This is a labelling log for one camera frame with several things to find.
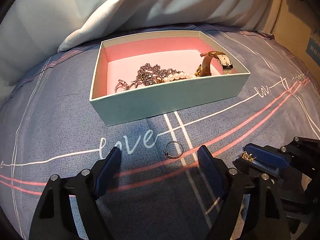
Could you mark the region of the teal box with pink lining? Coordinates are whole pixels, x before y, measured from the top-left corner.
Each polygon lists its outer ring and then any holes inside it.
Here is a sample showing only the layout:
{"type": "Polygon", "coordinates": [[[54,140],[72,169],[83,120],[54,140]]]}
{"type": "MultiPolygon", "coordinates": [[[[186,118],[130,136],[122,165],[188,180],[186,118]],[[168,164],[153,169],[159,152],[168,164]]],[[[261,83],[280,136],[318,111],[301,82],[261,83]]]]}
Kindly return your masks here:
{"type": "Polygon", "coordinates": [[[89,100],[113,126],[232,98],[249,75],[201,31],[132,34],[101,43],[89,100]]]}

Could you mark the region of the gold chain jewelry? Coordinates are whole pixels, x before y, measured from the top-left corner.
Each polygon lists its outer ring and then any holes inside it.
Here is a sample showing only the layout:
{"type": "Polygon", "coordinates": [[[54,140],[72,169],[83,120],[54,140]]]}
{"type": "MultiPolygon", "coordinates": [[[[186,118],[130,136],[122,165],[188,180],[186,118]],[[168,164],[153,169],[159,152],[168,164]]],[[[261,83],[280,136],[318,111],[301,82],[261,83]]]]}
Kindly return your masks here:
{"type": "Polygon", "coordinates": [[[247,153],[247,151],[244,151],[241,155],[240,158],[249,161],[249,162],[253,162],[255,160],[256,157],[253,157],[252,154],[247,153]]]}

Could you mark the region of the blue wall poster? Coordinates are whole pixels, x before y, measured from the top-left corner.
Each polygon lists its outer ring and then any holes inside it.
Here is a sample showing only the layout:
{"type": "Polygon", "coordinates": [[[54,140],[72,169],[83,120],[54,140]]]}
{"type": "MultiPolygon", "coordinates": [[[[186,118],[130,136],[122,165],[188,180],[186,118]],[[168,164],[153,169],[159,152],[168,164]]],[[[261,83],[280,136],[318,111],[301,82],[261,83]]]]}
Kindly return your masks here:
{"type": "Polygon", "coordinates": [[[320,41],[319,30],[312,31],[309,37],[306,53],[320,66],[320,41]]]}

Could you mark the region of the light blue curtain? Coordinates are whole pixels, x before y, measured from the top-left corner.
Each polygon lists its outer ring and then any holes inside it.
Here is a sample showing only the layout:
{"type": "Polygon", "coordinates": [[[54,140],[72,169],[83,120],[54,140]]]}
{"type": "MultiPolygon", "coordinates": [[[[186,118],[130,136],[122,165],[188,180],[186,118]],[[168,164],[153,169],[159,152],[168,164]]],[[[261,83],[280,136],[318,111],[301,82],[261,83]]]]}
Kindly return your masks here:
{"type": "Polygon", "coordinates": [[[282,0],[1,0],[1,103],[48,57],[111,34],[176,23],[272,30],[282,0]]]}

